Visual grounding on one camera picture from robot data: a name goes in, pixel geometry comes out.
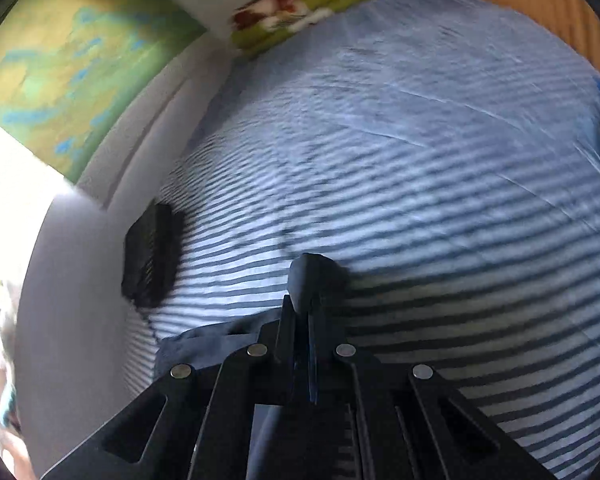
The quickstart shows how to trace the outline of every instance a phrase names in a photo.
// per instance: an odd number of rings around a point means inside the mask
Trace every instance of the wrinkled sheet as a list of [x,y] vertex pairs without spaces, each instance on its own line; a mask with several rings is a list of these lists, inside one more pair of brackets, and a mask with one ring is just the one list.
[[[372,0],[238,63],[161,199],[186,213],[153,336],[280,306],[302,252],[350,269],[337,312],[426,362],[558,478],[600,457],[600,75],[480,0]],[[339,471],[340,476],[350,472]]]

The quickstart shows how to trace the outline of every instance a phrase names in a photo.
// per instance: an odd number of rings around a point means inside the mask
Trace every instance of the striped fabric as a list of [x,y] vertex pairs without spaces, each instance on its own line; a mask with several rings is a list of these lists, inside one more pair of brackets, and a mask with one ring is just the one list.
[[479,0],[373,0],[237,66],[162,192],[184,254],[162,306],[130,314],[132,391],[152,333],[280,306],[289,263],[316,252],[352,271],[352,343],[433,365],[558,478],[586,478],[597,75]]

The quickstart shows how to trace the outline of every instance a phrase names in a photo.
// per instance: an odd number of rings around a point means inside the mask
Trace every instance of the green painting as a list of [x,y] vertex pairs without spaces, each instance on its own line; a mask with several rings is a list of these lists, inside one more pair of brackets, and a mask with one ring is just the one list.
[[171,0],[19,0],[0,26],[0,126],[75,183],[138,92],[204,31]]

